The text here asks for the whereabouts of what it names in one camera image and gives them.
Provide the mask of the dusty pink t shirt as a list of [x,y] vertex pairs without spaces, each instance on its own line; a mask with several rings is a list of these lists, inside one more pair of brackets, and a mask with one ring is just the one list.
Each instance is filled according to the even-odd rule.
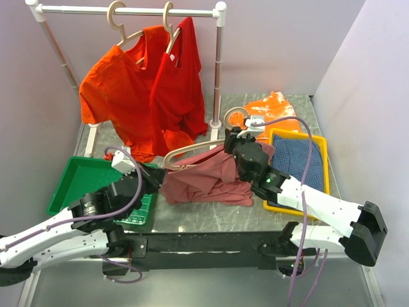
[[169,170],[159,193],[170,204],[219,202],[224,205],[253,205],[251,184],[239,179],[232,155],[218,145],[211,150],[176,162],[186,166]]

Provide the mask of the green plastic tray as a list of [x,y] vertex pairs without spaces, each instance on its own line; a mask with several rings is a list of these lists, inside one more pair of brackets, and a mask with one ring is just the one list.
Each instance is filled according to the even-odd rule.
[[[122,173],[112,168],[109,161],[79,156],[71,157],[49,202],[48,215],[56,215],[86,193],[105,187],[111,182],[118,181],[121,177]],[[141,199],[140,209],[134,210],[127,219],[117,222],[128,225],[145,225],[156,198],[157,193],[145,194]]]

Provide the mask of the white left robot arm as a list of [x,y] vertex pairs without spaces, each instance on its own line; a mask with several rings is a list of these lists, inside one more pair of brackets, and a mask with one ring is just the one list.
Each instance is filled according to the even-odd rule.
[[164,169],[139,164],[54,217],[1,237],[1,286],[16,285],[34,272],[75,258],[128,253],[130,243],[118,221],[141,208],[143,196],[157,192],[166,175]]

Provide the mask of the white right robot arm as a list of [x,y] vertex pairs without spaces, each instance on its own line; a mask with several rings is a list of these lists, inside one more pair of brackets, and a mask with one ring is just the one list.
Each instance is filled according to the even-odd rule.
[[375,266],[387,235],[379,206],[344,201],[301,184],[273,168],[262,146],[239,127],[225,130],[224,151],[233,156],[239,179],[250,183],[256,196],[323,221],[318,226],[287,225],[289,233],[279,241],[284,253],[294,255],[301,247],[344,251],[358,264]]

